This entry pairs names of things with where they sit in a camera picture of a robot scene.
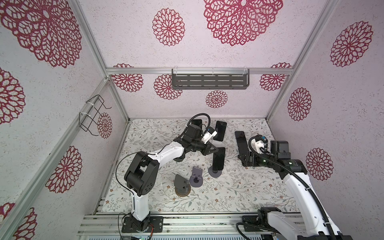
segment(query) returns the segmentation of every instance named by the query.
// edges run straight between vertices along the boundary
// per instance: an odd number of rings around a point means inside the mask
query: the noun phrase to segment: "corrugated black hose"
[[[327,214],[325,213],[325,210],[324,210],[323,205],[321,204],[320,200],[317,198],[316,194],[312,191],[312,189],[310,189],[310,187],[308,186],[308,184],[307,184],[303,179],[301,179],[296,173],[292,172],[289,168],[287,168],[287,167],[284,166],[283,164],[281,164],[281,163],[279,163],[279,162],[276,162],[276,161],[274,161],[274,160],[268,159],[268,158],[266,158],[266,157],[263,157],[261,154],[259,154],[258,152],[256,152],[256,151],[253,149],[252,145],[251,145],[251,141],[252,141],[253,139],[257,139],[258,141],[259,141],[259,140],[262,140],[261,138],[256,137],[256,136],[255,136],[255,137],[251,137],[251,138],[249,139],[249,141],[248,141],[248,146],[249,146],[249,148],[251,149],[251,151],[252,151],[254,154],[256,154],[258,157],[260,157],[261,159],[263,159],[263,160],[265,160],[265,161],[267,161],[267,162],[270,162],[270,163],[272,163],[272,164],[274,164],[274,165],[277,165],[277,166],[279,166],[280,168],[286,170],[289,174],[291,174],[291,175],[294,176],[297,180],[299,180],[299,182],[300,182],[301,184],[303,184],[304,187],[307,189],[307,191],[311,194],[313,200],[315,201],[317,207],[318,207],[319,210],[320,210],[320,213],[321,213],[321,216],[322,216],[324,222],[329,222],[329,219],[328,219],[328,217],[327,217]],[[326,226],[327,229],[328,229],[329,235],[331,236],[331,240],[336,240],[336,236],[335,236],[335,233],[333,232],[333,229],[332,229],[331,224],[330,224],[330,223],[326,223],[325,226]]]

